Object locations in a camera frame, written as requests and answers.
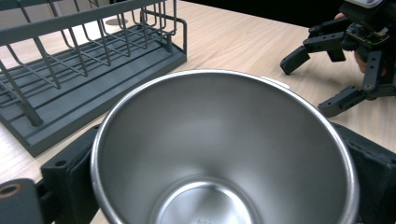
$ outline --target wooden table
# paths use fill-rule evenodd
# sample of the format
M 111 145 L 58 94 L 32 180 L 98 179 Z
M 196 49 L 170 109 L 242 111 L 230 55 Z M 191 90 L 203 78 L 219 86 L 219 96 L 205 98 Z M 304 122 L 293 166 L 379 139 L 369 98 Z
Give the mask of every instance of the wooden table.
M 188 61 L 176 71 L 191 69 L 226 69 L 260 77 L 269 77 L 317 106 L 348 85 L 360 87 L 363 75 L 352 53 L 346 61 L 332 63 L 325 52 L 311 54 L 311 59 L 292 76 L 281 70 L 281 60 L 302 45 L 308 36 L 306 27 L 271 21 L 241 13 L 177 1 L 177 16 L 188 24 Z M 396 152 L 396 102 L 393 97 L 363 101 L 330 121 Z M 11 133 L 0 126 L 0 183 L 14 178 L 41 178 L 40 166 L 84 133 L 103 117 L 79 132 L 32 158 Z M 98 213 L 95 223 L 106 223 Z

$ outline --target wood grain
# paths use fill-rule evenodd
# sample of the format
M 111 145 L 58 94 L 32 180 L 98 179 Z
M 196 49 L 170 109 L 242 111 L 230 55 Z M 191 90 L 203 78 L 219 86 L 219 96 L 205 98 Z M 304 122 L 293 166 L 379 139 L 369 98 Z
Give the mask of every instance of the wood grain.
M 332 63 L 326 53 L 311 54 L 311 59 L 286 76 L 279 64 L 293 50 L 302 45 L 308 36 L 306 27 L 271 21 L 259 17 L 177 1 L 177 16 L 188 24 L 188 61 L 175 71 L 191 69 L 226 69 L 259 77 L 270 77 L 290 86 L 313 106 L 334 96 L 348 85 L 360 87 L 362 73 L 353 55 L 346 53 L 346 61 Z M 48 36 L 48 48 L 58 49 L 57 36 Z M 174 38 L 181 44 L 181 36 Z M 17 48 L 26 50 L 21 43 Z M 4 49 L 0 49 L 2 61 L 12 66 Z M 33 54 L 24 60 L 32 60 Z M 348 111 L 331 118 L 350 130 L 396 152 L 395 126 L 396 102 L 393 97 L 364 101 Z M 41 164 L 53 157 L 92 125 L 68 137 L 57 146 L 37 158 L 32 158 L 19 142 L 0 127 L 0 183 L 14 178 L 41 178 Z M 93 223 L 106 223 L 101 212 Z

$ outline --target stainless steel cup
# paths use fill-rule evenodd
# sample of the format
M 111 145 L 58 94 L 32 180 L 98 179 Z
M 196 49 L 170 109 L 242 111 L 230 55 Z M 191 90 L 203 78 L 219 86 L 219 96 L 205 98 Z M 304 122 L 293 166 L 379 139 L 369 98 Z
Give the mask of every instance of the stainless steel cup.
M 92 150 L 112 223 L 353 223 L 359 186 L 329 121 L 275 82 L 224 70 L 156 78 L 107 114 Z

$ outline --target dish rack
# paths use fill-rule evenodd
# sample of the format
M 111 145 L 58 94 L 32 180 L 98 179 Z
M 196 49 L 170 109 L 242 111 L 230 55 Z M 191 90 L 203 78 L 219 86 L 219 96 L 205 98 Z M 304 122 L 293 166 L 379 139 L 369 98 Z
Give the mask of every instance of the dish rack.
M 73 11 L 63 15 L 66 3 Z M 51 18 L 32 21 L 37 6 Z M 26 23 L 0 30 L 0 120 L 33 157 L 187 61 L 176 0 L 0 0 L 0 13 L 7 10 Z

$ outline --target dish rack wire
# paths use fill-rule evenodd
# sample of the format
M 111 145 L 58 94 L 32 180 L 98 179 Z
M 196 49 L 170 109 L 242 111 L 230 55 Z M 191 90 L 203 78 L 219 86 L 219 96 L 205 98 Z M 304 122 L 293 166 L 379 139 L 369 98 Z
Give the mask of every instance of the dish rack wire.
M 58 4 L 67 2 L 74 11 L 62 15 Z M 52 17 L 32 21 L 37 6 Z M 187 23 L 176 0 L 0 0 L 0 13 L 7 10 L 26 23 L 0 30 L 0 119 L 34 157 L 187 61 Z M 30 47 L 21 53 L 20 45 Z

